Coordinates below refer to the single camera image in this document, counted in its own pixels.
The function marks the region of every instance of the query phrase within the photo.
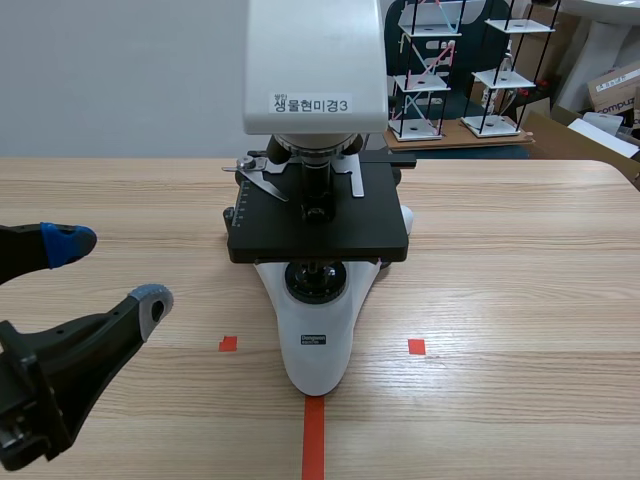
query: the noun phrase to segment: red tape line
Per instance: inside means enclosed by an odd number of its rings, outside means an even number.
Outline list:
[[[304,402],[302,480],[324,480],[324,397]]]
[[[409,340],[409,354],[411,355],[426,355],[427,346],[422,339],[410,339]]]
[[[224,337],[218,344],[219,352],[235,352],[238,350],[238,337]]]

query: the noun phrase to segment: wooden table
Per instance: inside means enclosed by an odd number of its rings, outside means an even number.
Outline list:
[[[256,272],[228,260],[221,165],[0,161],[3,224],[100,237],[89,258],[0,288],[2,317],[32,332],[139,284],[176,296],[76,446],[2,478],[300,478],[304,399]],[[409,261],[376,283],[326,399],[326,478],[637,480],[638,192],[601,163],[472,160],[421,163],[401,197]],[[224,335],[238,352],[218,352]]]

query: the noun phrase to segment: black microscope stage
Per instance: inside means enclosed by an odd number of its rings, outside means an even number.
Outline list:
[[[229,226],[228,248],[234,263],[293,261],[402,262],[409,238],[396,191],[393,167],[414,168],[411,155],[364,152],[360,168],[364,198],[354,198],[351,175],[333,175],[336,215],[313,224],[302,216],[302,165],[289,165],[280,175],[265,174],[289,197],[282,202],[244,180]]]

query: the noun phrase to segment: microscope base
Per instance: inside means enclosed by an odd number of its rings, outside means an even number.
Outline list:
[[[402,216],[411,234],[413,213],[402,207]],[[347,370],[353,329],[382,263],[346,262],[344,292],[324,305],[309,305],[289,294],[285,284],[287,265],[256,267],[278,317],[282,358],[298,390],[311,396],[326,395],[338,386]]]

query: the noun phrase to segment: microscope brand label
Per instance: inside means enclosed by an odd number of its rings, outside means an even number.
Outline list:
[[[326,335],[302,335],[300,343],[302,345],[326,345]]]
[[[351,114],[353,95],[348,93],[272,93],[269,113]]]

